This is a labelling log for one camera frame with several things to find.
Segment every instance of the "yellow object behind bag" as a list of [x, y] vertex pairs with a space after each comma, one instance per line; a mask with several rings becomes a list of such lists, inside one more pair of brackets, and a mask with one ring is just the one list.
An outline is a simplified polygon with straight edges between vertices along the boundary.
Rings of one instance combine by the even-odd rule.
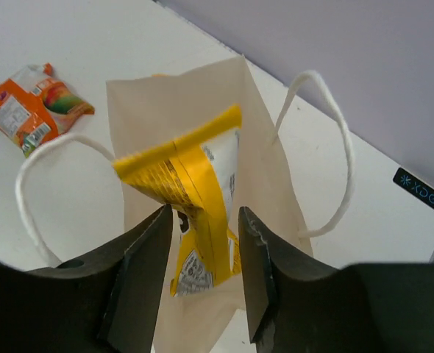
[[113, 163], [123, 182], [179, 213], [173, 296], [210, 289], [241, 271], [238, 239], [228, 228], [240, 128], [233, 106], [186, 136]]

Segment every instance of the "black label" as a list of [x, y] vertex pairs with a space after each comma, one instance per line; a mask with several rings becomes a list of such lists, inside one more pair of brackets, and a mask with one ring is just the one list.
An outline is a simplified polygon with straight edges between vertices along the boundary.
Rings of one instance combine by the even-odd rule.
[[394, 183], [434, 209], [434, 189], [408, 173], [404, 168], [396, 171]]

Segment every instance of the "white asterisk symbol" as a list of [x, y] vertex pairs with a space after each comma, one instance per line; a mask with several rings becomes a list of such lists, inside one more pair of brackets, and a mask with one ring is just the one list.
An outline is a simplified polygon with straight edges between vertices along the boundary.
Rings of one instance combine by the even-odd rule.
[[408, 175], [402, 175], [400, 182], [403, 184], [403, 186], [408, 186], [411, 183], [411, 179]]

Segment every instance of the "orange snack package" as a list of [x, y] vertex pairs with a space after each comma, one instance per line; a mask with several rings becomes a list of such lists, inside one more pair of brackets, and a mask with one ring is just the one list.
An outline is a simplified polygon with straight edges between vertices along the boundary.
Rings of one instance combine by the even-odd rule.
[[94, 108], [53, 78], [52, 66], [27, 65], [0, 84], [0, 130], [28, 157], [40, 144], [66, 133]]

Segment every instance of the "paper bag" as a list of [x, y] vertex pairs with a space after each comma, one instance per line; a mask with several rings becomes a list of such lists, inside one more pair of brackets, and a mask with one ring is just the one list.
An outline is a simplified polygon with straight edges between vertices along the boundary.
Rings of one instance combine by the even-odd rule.
[[[243, 57], [179, 76], [108, 82], [107, 104], [116, 158], [166, 143], [238, 104], [243, 123], [230, 229], [238, 234], [238, 208], [248, 206], [273, 232], [312, 256], [309, 239], [298, 237], [306, 226], [288, 162], [278, 138], [268, 143], [274, 125]], [[159, 207], [127, 185], [123, 185], [123, 192], [125, 230]], [[204, 293], [172, 297], [169, 285], [178, 248], [179, 222], [175, 215], [154, 348], [157, 353], [208, 352], [235, 310], [245, 308], [241, 275]]]

